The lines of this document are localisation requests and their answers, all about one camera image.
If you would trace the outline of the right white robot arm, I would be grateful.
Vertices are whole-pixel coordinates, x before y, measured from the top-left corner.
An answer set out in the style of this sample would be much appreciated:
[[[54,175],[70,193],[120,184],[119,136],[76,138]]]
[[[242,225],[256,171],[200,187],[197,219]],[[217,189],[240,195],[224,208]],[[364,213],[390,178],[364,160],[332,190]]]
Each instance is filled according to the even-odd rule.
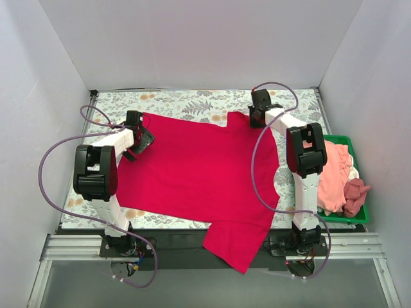
[[[322,127],[305,123],[290,114],[291,109],[273,104],[266,89],[252,89],[249,106],[250,126],[262,128],[251,158],[251,181],[258,200],[268,209],[285,214],[263,201],[254,175],[255,158],[259,144],[269,129],[286,139],[286,162],[295,187],[295,210],[292,211],[291,249],[298,255],[307,254],[319,243],[321,227],[317,214],[320,175],[328,161]]]

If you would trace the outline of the floral patterned table mat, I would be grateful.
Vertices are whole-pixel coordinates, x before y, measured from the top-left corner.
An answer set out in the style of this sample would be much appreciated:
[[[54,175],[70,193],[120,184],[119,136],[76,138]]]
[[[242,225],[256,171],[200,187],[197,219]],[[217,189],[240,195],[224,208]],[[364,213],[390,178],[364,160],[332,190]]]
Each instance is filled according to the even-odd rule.
[[[299,98],[299,107],[292,112],[293,116],[307,123],[319,123],[324,133],[328,133],[318,88],[294,91]],[[280,104],[285,108],[291,108],[295,105],[293,96],[287,90],[277,90],[271,86],[269,93],[273,103]],[[125,119],[127,110],[138,110],[175,119],[226,126],[228,112],[240,111],[248,114],[247,107],[251,105],[251,96],[249,90],[160,90],[101,92],[95,101],[93,103],[96,107],[107,114],[115,123]],[[292,210],[295,201],[292,175],[286,168],[285,138],[277,132],[272,134],[277,143],[280,159],[280,168],[275,174],[274,182],[275,189],[280,195],[278,208]],[[84,201],[80,195],[75,194],[73,188],[69,190],[64,208],[85,216],[97,216],[92,205],[88,201]],[[210,225],[209,223],[154,214],[139,209],[123,208],[123,212],[131,220],[134,228],[206,229]],[[290,228],[291,223],[291,214],[274,214],[271,228]],[[103,225],[64,214],[60,228],[101,229]]]

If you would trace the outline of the dusty rose t-shirt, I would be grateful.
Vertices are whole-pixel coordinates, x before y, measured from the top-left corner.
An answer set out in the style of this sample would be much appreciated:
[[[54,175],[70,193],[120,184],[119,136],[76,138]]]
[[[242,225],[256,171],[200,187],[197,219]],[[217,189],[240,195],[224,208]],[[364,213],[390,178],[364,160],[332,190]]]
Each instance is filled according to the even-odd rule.
[[[346,200],[343,206],[344,215],[353,218],[357,215],[365,203],[367,193],[371,190],[370,185],[365,185],[360,178],[354,178],[348,181],[344,187],[344,198]]]

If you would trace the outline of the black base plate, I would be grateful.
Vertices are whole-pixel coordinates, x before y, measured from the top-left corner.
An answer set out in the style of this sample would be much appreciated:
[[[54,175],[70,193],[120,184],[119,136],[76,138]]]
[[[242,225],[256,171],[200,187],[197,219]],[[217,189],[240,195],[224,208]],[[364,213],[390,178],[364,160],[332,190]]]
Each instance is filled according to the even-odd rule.
[[[143,236],[154,246],[161,270],[208,270],[230,269],[221,257],[206,250],[203,246],[205,230],[146,230]],[[139,271],[150,271],[154,267],[153,252],[144,242],[137,240],[134,253],[121,255],[106,240],[101,242],[99,256],[112,261],[127,263],[131,268],[138,264]],[[263,240],[249,268],[267,268],[272,271],[286,271],[294,264],[312,271],[314,260],[324,257],[327,244],[324,237],[310,252],[300,252],[290,248],[290,231],[287,229],[272,230]]]

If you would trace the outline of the salmon pink t-shirt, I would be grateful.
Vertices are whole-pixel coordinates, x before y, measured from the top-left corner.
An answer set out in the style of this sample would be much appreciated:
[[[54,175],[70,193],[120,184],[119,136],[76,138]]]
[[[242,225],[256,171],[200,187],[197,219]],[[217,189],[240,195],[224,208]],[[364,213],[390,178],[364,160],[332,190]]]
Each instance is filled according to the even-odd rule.
[[[354,165],[347,145],[325,141],[325,147],[328,160],[320,174],[317,206],[329,216],[346,204],[344,187]]]

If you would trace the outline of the magenta red t-shirt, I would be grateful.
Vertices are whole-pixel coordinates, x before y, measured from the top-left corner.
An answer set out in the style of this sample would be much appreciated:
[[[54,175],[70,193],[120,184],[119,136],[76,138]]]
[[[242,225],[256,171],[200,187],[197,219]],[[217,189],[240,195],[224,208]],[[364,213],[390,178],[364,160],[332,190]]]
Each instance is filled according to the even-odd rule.
[[[155,142],[136,161],[119,163],[119,204],[209,223],[204,248],[246,273],[274,217],[251,181],[252,152],[262,130],[251,128],[241,112],[229,112],[224,127],[153,114],[149,128]],[[278,167],[275,139],[266,132],[254,175],[263,201],[273,208]]]

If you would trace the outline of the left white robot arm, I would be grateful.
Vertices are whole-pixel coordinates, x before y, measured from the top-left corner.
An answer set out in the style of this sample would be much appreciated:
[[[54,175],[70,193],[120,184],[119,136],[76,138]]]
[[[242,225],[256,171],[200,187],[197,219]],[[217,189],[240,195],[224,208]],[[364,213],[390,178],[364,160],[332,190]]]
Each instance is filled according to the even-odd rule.
[[[148,130],[145,119],[150,117],[129,110],[121,128],[93,144],[81,144],[74,158],[73,189],[89,201],[105,224],[105,236],[116,239],[114,248],[124,257],[131,256],[137,248],[136,240],[125,234],[132,225],[126,218],[116,197],[118,189],[118,164],[121,158],[134,162],[155,137]]]

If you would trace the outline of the green plastic bin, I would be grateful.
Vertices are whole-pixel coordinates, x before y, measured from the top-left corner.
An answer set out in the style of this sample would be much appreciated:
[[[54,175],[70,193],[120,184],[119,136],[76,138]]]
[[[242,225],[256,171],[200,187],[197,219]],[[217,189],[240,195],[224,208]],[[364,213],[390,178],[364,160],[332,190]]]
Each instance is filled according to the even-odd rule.
[[[354,158],[354,166],[357,168],[356,159],[354,157],[354,148],[353,144],[349,137],[343,135],[325,135],[325,141],[330,141],[334,144],[343,144],[348,146],[349,154]],[[322,209],[318,207],[319,215],[321,215],[326,221],[335,222],[335,223],[348,223],[348,224],[357,224],[357,223],[367,223],[369,221],[369,214],[367,212],[367,206],[363,205],[360,211],[353,218],[348,218],[344,215],[344,210],[342,206],[342,212],[331,213],[329,216],[326,216]]]

